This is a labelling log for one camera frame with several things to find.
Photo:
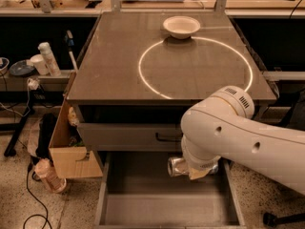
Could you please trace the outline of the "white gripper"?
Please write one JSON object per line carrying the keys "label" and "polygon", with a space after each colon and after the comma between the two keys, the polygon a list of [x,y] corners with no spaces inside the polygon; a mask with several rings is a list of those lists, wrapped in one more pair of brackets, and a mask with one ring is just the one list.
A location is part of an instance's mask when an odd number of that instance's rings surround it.
{"label": "white gripper", "polygon": [[191,167],[189,171],[190,180],[205,177],[218,164],[220,159],[220,156],[210,154],[191,143],[185,136],[181,140],[181,149],[183,157]]}

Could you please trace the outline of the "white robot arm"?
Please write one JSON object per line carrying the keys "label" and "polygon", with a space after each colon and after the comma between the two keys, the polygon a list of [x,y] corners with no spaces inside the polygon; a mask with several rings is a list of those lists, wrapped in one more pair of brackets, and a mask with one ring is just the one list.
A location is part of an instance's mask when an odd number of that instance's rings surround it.
{"label": "white robot arm", "polygon": [[305,194],[305,133],[252,120],[254,103],[235,86],[193,105],[181,119],[183,157],[203,171],[224,157]]}

